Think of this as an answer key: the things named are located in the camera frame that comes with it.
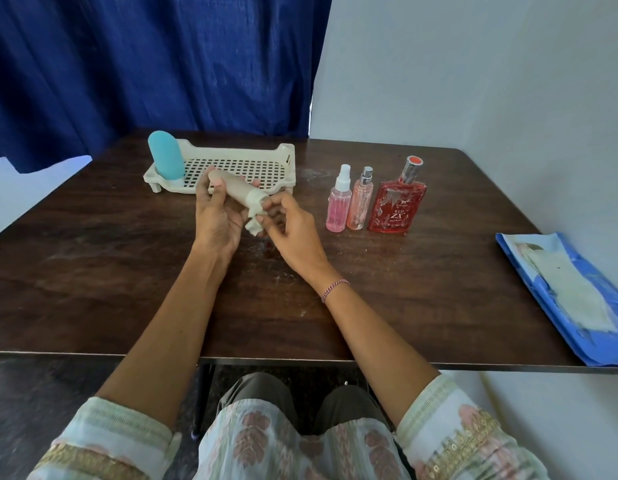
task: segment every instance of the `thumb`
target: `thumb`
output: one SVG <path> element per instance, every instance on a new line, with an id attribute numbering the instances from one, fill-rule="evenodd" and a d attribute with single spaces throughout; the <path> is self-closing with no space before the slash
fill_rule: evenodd
<path id="1" fill-rule="evenodd" d="M 256 220 L 262 224 L 266 232 L 269 234 L 273 243 L 277 246 L 278 242 L 284 239 L 284 234 L 280 231 L 278 226 L 273 222 L 273 219 L 269 216 L 256 216 Z"/>
<path id="2" fill-rule="evenodd" d="M 211 183 L 213 184 L 211 205 L 221 208 L 224 205 L 224 199 L 227 196 L 227 186 L 222 178 L 213 179 Z"/>

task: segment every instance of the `sleeve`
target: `sleeve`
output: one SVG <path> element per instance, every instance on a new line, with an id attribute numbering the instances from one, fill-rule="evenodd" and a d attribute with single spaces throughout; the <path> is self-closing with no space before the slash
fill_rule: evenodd
<path id="1" fill-rule="evenodd" d="M 91 397 L 27 479 L 160 480 L 180 440 L 138 411 Z"/>
<path id="2" fill-rule="evenodd" d="M 397 429 L 419 480 L 547 480 L 543 464 L 441 374 Z"/>

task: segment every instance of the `hand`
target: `hand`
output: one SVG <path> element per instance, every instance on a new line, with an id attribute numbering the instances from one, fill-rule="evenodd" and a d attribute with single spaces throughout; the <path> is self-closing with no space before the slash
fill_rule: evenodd
<path id="1" fill-rule="evenodd" d="M 213 182 L 213 196 L 209 195 L 209 172 L 207 168 L 195 188 L 195 241 L 193 250 L 220 258 L 225 265 L 233 257 L 240 244 L 240 234 L 247 220 L 249 211 L 240 203 L 227 198 L 226 185 L 220 178 Z M 260 181 L 254 180 L 252 185 L 259 187 Z"/>
<path id="2" fill-rule="evenodd" d="M 275 194 L 263 202 L 262 208 L 268 212 L 268 216 L 256 216 L 256 219 L 268 232 L 291 269 L 300 274 L 319 294 L 340 279 L 341 276 L 329 264 L 324 253 L 313 215 L 301 209 L 291 194 Z M 286 224 L 275 215 L 276 209 L 286 215 Z"/>

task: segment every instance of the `white plastic basket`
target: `white plastic basket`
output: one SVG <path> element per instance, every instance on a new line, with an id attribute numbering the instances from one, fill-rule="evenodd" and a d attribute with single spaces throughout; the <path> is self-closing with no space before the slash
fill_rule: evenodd
<path id="1" fill-rule="evenodd" d="M 295 146 L 281 143 L 275 150 L 246 150 L 244 148 L 204 148 L 193 146 L 188 139 L 178 139 L 185 161 L 185 184 L 172 185 L 155 169 L 155 163 L 144 174 L 151 190 L 162 189 L 180 194 L 194 194 L 202 172 L 213 165 L 244 177 L 247 182 L 260 179 L 260 188 L 269 195 L 285 189 L 292 193 L 295 187 Z"/>

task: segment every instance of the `person's left hand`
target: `person's left hand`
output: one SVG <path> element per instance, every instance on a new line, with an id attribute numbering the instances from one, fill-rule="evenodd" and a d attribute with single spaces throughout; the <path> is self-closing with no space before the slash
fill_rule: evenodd
<path id="1" fill-rule="evenodd" d="M 229 265 L 233 253 L 240 244 L 240 234 L 249 211 L 231 197 L 227 197 L 226 185 L 221 178 L 214 185 L 213 196 L 208 193 L 209 172 L 207 168 L 195 188 L 195 241 L 193 250 L 199 250 Z M 260 181 L 251 182 L 259 187 Z"/>

